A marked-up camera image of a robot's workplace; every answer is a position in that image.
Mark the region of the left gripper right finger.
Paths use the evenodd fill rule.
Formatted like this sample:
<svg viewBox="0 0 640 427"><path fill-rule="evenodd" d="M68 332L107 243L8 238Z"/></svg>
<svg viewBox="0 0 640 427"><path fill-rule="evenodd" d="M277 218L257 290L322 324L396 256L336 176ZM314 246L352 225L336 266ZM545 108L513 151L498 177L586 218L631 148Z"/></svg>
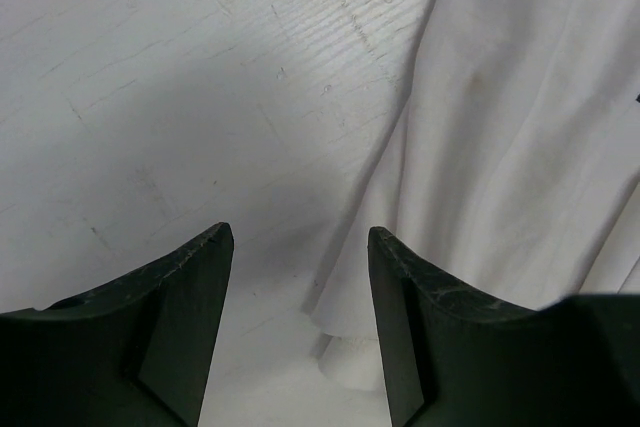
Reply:
<svg viewBox="0 0 640 427"><path fill-rule="evenodd" d="M383 227L368 265L395 426L635 426L639 299L529 310L420 258Z"/></svg>

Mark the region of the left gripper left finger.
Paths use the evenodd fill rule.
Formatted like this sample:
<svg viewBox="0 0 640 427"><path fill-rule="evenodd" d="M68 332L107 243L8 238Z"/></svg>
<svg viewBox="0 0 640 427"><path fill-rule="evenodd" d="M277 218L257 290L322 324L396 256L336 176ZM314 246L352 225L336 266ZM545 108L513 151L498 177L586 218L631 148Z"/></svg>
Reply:
<svg viewBox="0 0 640 427"><path fill-rule="evenodd" d="M3 314L2 424L196 425L233 251L218 223L99 287Z"/></svg>

